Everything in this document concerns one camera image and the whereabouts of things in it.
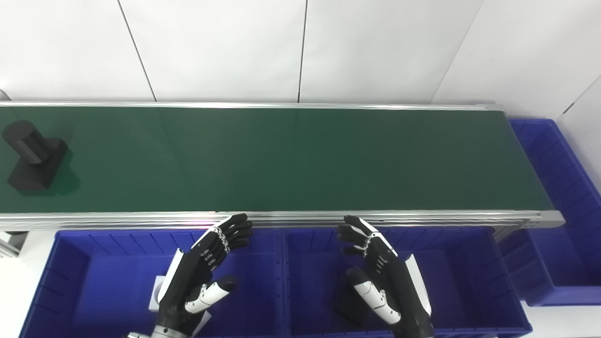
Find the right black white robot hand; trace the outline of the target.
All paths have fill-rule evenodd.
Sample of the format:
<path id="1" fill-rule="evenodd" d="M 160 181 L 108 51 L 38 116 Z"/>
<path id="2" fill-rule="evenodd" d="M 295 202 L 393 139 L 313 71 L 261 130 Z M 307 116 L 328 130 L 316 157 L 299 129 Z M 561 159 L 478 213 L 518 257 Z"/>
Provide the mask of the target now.
<path id="1" fill-rule="evenodd" d="M 344 217 L 337 238 L 352 244 L 343 248 L 345 255 L 365 260 L 364 267 L 347 270 L 347 280 L 394 336 L 433 338 L 429 296 L 414 255 L 400 257 L 378 229 L 354 215 Z"/>

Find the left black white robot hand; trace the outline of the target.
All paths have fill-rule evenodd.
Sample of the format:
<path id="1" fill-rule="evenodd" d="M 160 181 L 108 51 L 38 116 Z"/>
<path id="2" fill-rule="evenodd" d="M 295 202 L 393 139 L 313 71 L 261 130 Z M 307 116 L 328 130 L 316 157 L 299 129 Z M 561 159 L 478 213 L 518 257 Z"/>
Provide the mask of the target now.
<path id="1" fill-rule="evenodd" d="M 208 309 L 238 286 L 228 274 L 213 280 L 213 271 L 234 249 L 249 246 L 253 223 L 245 213 L 213 225 L 188 252 L 177 250 L 159 300 L 153 338 L 191 338 L 208 318 Z"/>

